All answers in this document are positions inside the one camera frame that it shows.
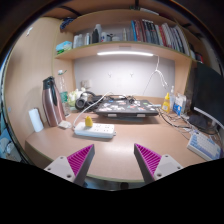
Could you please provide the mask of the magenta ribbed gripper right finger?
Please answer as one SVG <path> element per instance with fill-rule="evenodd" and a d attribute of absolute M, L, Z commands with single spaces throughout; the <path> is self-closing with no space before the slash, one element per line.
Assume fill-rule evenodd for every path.
<path fill-rule="evenodd" d="M 140 144 L 134 144 L 134 155 L 145 184 L 150 184 L 183 168 L 170 155 L 159 155 Z"/>

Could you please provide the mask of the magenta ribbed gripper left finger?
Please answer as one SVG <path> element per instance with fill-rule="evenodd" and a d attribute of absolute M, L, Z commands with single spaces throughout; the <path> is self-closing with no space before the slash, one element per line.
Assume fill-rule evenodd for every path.
<path fill-rule="evenodd" d="M 45 168 L 45 171 L 82 186 L 94 155 L 95 148 L 91 144 L 68 157 L 59 156 Z"/>

